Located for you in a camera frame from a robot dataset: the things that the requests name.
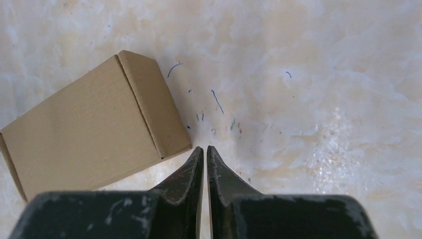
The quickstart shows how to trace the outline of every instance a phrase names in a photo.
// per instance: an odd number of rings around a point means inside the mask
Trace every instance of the box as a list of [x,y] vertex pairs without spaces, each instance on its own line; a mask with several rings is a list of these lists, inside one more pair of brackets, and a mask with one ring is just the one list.
[[121,51],[0,130],[0,148],[28,202],[97,189],[192,146],[156,61]]

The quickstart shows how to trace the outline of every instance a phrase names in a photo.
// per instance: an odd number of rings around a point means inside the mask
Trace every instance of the brown box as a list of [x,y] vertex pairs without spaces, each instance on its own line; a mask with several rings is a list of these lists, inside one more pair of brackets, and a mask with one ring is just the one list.
[[192,148],[156,61],[121,51],[0,130],[25,201],[90,190]]

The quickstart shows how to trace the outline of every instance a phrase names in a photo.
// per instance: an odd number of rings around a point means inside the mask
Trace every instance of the marble surface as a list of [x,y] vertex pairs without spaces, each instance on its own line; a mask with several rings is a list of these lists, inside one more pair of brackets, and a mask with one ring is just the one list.
[[[215,145],[259,191],[348,194],[381,238],[420,238],[421,9],[421,0],[2,0],[0,127],[130,50],[157,60],[194,145]],[[105,189],[149,189],[188,155]],[[0,238],[23,207],[1,158]]]

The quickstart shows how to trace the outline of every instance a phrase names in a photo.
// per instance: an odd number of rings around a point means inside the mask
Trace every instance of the cardboard box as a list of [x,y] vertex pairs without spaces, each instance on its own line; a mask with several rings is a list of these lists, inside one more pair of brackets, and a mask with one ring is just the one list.
[[97,189],[192,148],[158,64],[128,51],[0,130],[0,147],[25,201]]

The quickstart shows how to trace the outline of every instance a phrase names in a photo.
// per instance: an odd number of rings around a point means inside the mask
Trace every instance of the cardboard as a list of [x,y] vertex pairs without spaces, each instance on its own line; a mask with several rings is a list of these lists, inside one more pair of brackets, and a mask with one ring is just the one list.
[[158,64],[122,51],[0,130],[25,201],[91,190],[192,148]]

